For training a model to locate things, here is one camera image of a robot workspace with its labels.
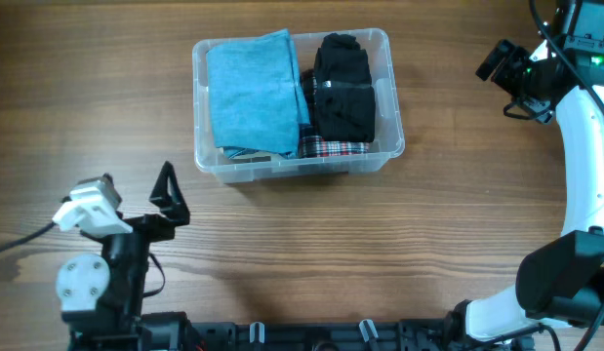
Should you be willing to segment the blue denim jeans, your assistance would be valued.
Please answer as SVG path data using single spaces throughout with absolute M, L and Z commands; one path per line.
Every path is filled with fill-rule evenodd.
M 206 59 L 215 147 L 229 159 L 297 158 L 310 118 L 290 32 L 219 44 Z

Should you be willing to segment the red plaid shirt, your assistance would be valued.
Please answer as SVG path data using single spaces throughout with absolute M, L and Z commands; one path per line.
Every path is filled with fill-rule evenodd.
M 317 83 L 313 69 L 308 69 L 301 73 L 301 85 L 310 123 L 300 126 L 299 157 L 319 158 L 368 153 L 371 147 L 369 142 L 327 141 L 319 135 L 314 120 Z

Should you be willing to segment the black garment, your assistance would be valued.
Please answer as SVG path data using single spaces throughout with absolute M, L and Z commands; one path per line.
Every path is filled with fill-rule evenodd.
M 323 38 L 314 63 L 314 119 L 327 141 L 375 139 L 376 96 L 367 51 L 349 34 Z

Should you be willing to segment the cream garment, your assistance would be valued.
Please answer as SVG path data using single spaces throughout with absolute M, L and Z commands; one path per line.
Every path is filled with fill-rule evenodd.
M 283 157 L 280 154 L 274 154 L 269 152 L 254 152 L 247 154 L 239 154 L 231 158 L 234 162 L 270 162 L 270 161 L 281 161 Z

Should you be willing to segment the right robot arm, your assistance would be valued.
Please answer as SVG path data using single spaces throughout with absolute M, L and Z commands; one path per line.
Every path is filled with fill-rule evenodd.
M 586 349 L 604 326 L 604 53 L 543 42 L 531 54 L 500 41 L 476 71 L 511 94 L 522 119 L 555 119 L 565 157 L 566 210 L 558 239 L 528 254 L 515 283 L 465 300 L 444 319 L 441 345 L 509 349 L 535 332 L 577 328 Z

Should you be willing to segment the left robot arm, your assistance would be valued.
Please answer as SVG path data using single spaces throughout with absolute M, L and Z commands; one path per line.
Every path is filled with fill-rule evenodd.
M 173 165 L 165 162 L 149 196 L 156 214 L 126 218 L 112 177 L 78 182 L 55 213 L 60 230 L 76 228 L 101 244 L 59 270 L 56 292 L 71 350 L 201 350 L 199 332 L 183 312 L 142 314 L 145 278 L 158 259 L 150 247 L 174 239 L 190 221 Z

